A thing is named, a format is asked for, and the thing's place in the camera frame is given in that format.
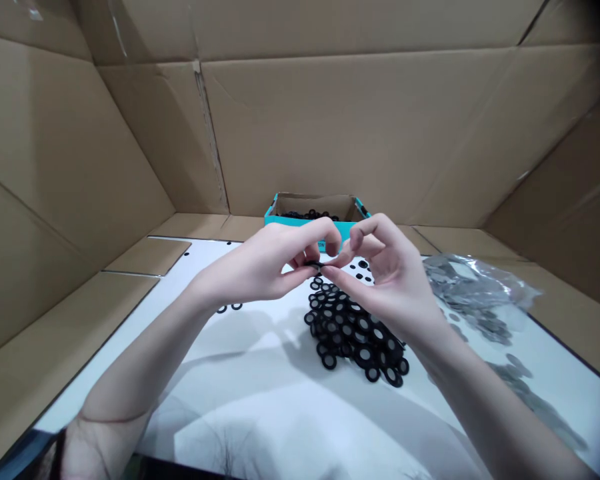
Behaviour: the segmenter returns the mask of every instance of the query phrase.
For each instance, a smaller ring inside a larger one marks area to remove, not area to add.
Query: forearm
[[[214,311],[190,284],[96,382],[82,418],[124,422],[149,412]]]
[[[451,329],[414,352],[494,478],[595,477]]]

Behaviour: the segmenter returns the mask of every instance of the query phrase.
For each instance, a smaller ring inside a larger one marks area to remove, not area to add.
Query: right hand
[[[407,343],[435,341],[448,324],[435,302],[418,249],[383,213],[358,222],[342,252],[322,274]],[[340,270],[359,255],[369,262],[374,286]]]

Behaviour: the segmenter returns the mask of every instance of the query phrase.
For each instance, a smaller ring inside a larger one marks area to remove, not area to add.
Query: wrist
[[[217,292],[209,291],[200,282],[194,278],[182,292],[183,300],[196,312],[212,311],[216,312],[223,305],[223,302]]]

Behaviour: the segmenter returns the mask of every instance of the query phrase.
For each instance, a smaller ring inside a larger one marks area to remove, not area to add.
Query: pile of black washers
[[[314,210],[314,209],[309,210],[309,213],[305,213],[304,215],[302,213],[298,213],[298,212],[292,210],[292,211],[288,211],[288,212],[283,213],[282,215],[278,215],[278,216],[295,218],[298,220],[316,220],[316,219],[322,218],[322,217],[329,217],[333,221],[340,221],[340,218],[337,215],[330,215],[329,212],[327,212],[327,211],[324,211],[322,213],[316,212],[316,210]]]
[[[309,296],[305,323],[318,340],[316,351],[325,368],[333,370],[338,357],[349,358],[370,382],[378,381],[382,372],[388,384],[400,388],[402,376],[409,373],[404,344],[338,286],[315,277],[311,289],[316,293]]]

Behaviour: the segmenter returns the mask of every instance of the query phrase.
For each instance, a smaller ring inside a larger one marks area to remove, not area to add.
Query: left hand
[[[202,270],[189,289],[210,308],[232,303],[284,297],[316,274],[306,261],[319,261],[318,242],[325,240],[327,254],[334,257],[342,237],[332,220],[323,217],[288,227],[270,223],[235,250]],[[282,274],[285,264],[293,271]]]

